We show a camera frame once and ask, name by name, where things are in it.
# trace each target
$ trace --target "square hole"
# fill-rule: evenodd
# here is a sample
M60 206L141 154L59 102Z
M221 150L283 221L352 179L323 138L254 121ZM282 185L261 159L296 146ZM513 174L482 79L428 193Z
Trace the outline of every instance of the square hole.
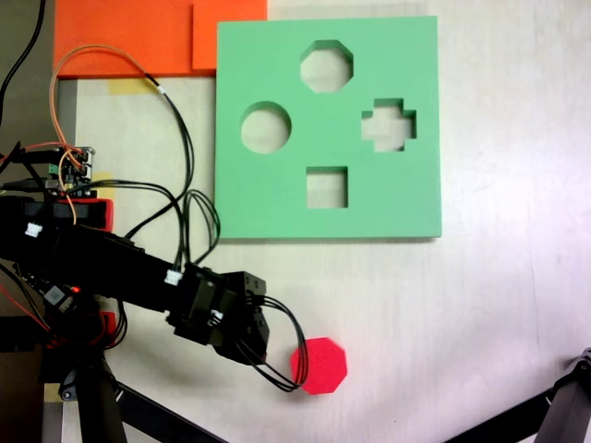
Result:
M308 209L348 208L348 187L346 167L307 168Z

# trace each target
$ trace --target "circle hole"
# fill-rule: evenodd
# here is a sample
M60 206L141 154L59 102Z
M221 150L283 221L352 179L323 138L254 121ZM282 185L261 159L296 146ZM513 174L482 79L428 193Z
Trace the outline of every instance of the circle hole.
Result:
M258 154L280 150L292 132L287 111L274 102L258 102L250 106L242 121L242 143Z

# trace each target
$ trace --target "yellow tape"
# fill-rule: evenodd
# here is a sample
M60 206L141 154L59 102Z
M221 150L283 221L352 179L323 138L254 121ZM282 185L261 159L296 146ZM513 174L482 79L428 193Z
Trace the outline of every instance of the yellow tape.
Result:
M109 78L107 80L107 89L109 95L142 95L142 94L158 94L158 90L154 88L145 78Z
M43 386L45 403L59 403L62 398L59 396L59 383L47 383Z
M92 172L92 181L110 180L113 178L111 173L95 173ZM108 198L115 201L115 189L113 187L100 187L97 189L97 198Z

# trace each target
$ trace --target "black tripod leg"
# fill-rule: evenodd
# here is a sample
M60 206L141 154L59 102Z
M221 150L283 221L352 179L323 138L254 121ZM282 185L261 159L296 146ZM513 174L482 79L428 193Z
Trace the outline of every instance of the black tripod leg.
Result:
M517 443L533 436L549 409L552 389L524 401L446 443Z
M97 368L78 372L76 395L84 443L127 443L111 381Z
M123 421L157 441L227 443L122 383L119 384L117 399Z
M591 418L591 397L573 379L556 394L535 443L583 443Z

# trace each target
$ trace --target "black cable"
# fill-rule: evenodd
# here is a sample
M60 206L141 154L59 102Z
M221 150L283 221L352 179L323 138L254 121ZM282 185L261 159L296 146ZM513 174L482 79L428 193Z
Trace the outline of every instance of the black cable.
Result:
M35 171L35 168L33 168L31 164L25 160L22 161L22 164L25 168L27 168L27 171L29 171L30 176L35 181L35 185L37 185L39 190L43 192L43 201L47 201L51 196L49 195L47 188L45 188L41 177L37 174L37 171Z
M263 377L269 380L276 388L283 390L285 392L293 392L294 390L300 388L306 380L308 379L308 366L309 366L309 359L308 359L308 347L306 345L306 337L304 336L304 332L300 327L299 323L296 320L296 317L293 313L281 303L279 300L276 300L272 297L268 296L248 296L247 297L247 304L248 305L260 305L265 307L270 307L272 309L277 309L283 313L285 313L294 324L295 333L297 335L297 346L299 350L299 358L297 362L297 370L295 372L295 380L292 381L288 377L282 375L277 371L274 367L269 365L267 362L262 360L260 356L258 356L248 345L242 340L236 340L235 346L240 353L247 359L247 361L254 367L254 369L259 372ZM256 360L253 360L250 355L256 357ZM272 375L263 371L259 365L265 365L269 368L272 373L279 377L273 377Z
M10 83L10 80L12 80L12 77L15 76L18 69L20 68L20 66L23 64L23 62L25 61L25 59L29 55L30 50L33 49L33 46L37 42L37 38L39 37L39 33L41 32L44 14L45 14L45 0L41 0L39 3L39 15L37 16L37 25L35 25L35 31L33 32L33 35L30 38L29 44L25 48L25 51L23 51L23 53L20 55L17 62L12 66L12 68L10 68L10 71L8 71L8 74L6 75L4 81L2 82L2 87L0 87L0 126L2 125L2 115L4 112L4 97L6 94L6 90L8 88L8 84Z
M154 79L154 77L152 77L151 75L147 74L146 77L156 87L160 86L160 83L158 83L158 81L156 81L156 79ZM171 98L168 96L168 94L164 93L163 96L166 99L166 101L168 102L169 106L171 107L173 114L175 115L175 119L178 124L178 128L180 130L181 137L183 139L183 148L184 148L184 153L185 153L185 166L186 166L185 167L185 184L183 185L183 190L181 191L181 193L178 195L178 197L176 197L176 201L178 202L187 193L189 187L191 186L191 182L193 181L193 174L195 172L195 151L193 148L193 141L191 139L191 136L190 136L188 129L187 129L187 125L185 125L185 121L183 120L181 113L178 112L178 109L176 108L175 104L173 103ZM144 220L143 222L138 224L136 227L134 227L131 231L129 231L126 234L125 238L131 239L136 233L139 232L139 230L141 228L143 228L148 223L153 222L157 218L164 215L172 207L173 207L172 204L164 206L163 208L158 210L156 213L151 215L149 218L147 218L146 220Z
M123 339L126 337L127 334L127 314L124 307L124 304L121 300L117 300L117 304L119 306L119 320L117 321L117 328L115 329L115 334L113 337L109 338L109 341L115 341L113 344L108 344L104 350L107 351L109 349L114 349L117 347Z
M185 194L184 204L183 204L183 216L185 217L185 259L186 262L191 262L191 249L189 244L189 233L190 233L190 201L194 200L201 210L203 217L205 219L205 223L208 228L208 237L209 237L209 246L205 253L203 253L197 260L193 262L196 266L201 263L218 245L220 241L220 234L222 230L222 224L220 221L220 216L213 206L211 200L203 194L201 191L197 189L191 189L187 191Z
M184 250L184 242L183 242L184 223L183 223L183 214L181 212L181 209L178 206L178 203L176 202L175 196L173 196L173 194L168 189L166 189L164 186L155 185L154 183L133 182L133 181L129 181L129 180L113 180L113 179L100 180L98 182L91 182L91 183L87 183L84 185L76 186L76 187L73 187L72 189L68 189L64 194L70 195L70 194L74 194L78 191L83 191L85 189L101 188L101 187L150 190L150 191L158 192L159 194L164 195L165 197L167 197L170 200L172 207L175 208L176 217L178 219L179 237L180 237L178 249L176 252L174 266L175 266L175 270L180 270L181 265L182 265L181 260L182 260L182 256L183 256L183 250ZM45 203L43 203L43 205L39 208L37 214L35 215L35 219L39 220L42 216L44 216L45 213L48 211L48 209L50 207L52 207L53 204L55 204L60 198L61 198L61 196L58 196L56 198L52 198L51 200L48 200Z

